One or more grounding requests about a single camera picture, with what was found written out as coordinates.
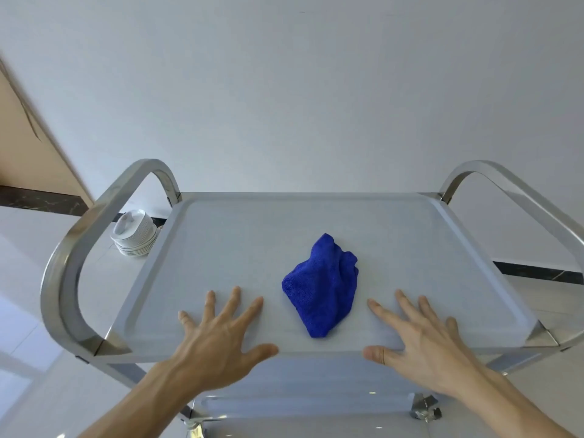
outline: black marble baseboard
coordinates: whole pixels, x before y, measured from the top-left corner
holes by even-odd
[[[77,217],[83,215],[88,209],[81,197],[9,186],[0,186],[0,206],[76,215]],[[113,221],[117,221],[121,216],[122,214],[117,214]],[[152,220],[157,227],[164,225],[166,222],[164,218],[152,218]],[[584,284],[584,278],[580,272],[497,261],[494,263],[501,273],[505,275],[558,281],[560,283]]]

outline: blue rag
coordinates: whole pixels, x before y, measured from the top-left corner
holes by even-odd
[[[359,274],[356,263],[357,257],[324,234],[310,258],[282,280],[282,290],[311,337],[324,338],[350,312]]]

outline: cart handle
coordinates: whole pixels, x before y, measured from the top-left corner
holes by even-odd
[[[175,177],[166,164],[157,159],[136,161],[70,228],[44,270],[40,309],[45,327],[59,345],[85,361],[97,353],[105,339],[85,322],[79,309],[81,268],[95,242],[150,173],[160,180],[171,206],[182,200]],[[109,346],[112,354],[129,352]]]
[[[483,160],[462,163],[442,185],[439,192],[441,200],[449,204],[460,183],[473,172],[486,176],[545,230],[554,235],[572,253],[584,272],[584,228],[500,164]],[[549,329],[549,332],[564,348],[584,339],[583,328],[581,325],[569,325]]]

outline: stacked dishes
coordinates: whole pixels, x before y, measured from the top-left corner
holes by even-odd
[[[154,246],[159,229],[143,210],[123,214],[111,235],[117,249],[126,256],[147,255]]]

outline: person's left hand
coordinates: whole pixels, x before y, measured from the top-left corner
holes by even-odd
[[[241,352],[245,331],[261,311],[263,298],[256,298],[241,316],[233,319],[240,301],[241,289],[237,286],[221,313],[215,316],[215,292],[209,291],[199,325],[185,311],[179,312],[185,338],[170,361],[184,384],[189,385],[189,395],[229,386],[278,353],[274,344],[261,344],[248,353]]]

